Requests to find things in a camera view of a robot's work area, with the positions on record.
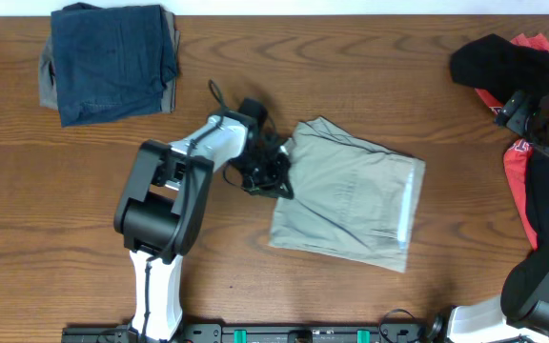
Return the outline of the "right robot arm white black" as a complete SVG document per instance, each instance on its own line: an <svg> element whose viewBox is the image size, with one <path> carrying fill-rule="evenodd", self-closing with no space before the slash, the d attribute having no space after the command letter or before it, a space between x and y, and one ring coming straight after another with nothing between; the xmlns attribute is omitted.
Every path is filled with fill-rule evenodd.
<svg viewBox="0 0 549 343"><path fill-rule="evenodd" d="M516 91L495 122L549 158L549 89L541 99ZM439 315L431 335L434 342L549 342L549 240L510 271L500 295Z"/></svg>

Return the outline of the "khaki green shorts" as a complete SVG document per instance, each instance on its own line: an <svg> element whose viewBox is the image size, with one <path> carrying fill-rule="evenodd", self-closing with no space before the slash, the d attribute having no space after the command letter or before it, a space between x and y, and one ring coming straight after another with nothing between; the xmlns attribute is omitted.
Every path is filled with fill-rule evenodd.
<svg viewBox="0 0 549 343"><path fill-rule="evenodd" d="M324 117L285 147L293 199L277 200L269 244L405 272L426 164Z"/></svg>

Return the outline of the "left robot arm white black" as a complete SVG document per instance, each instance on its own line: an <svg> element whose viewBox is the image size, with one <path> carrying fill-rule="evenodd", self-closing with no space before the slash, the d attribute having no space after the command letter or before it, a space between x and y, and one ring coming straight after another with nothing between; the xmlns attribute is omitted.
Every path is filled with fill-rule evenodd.
<svg viewBox="0 0 549 343"><path fill-rule="evenodd" d="M215 172L234 167L250 195L291 199L291 163L267 113L220 110L184 139L144 142L114 214L136 276L136 342L168 342L182 321L180 277Z"/></svg>

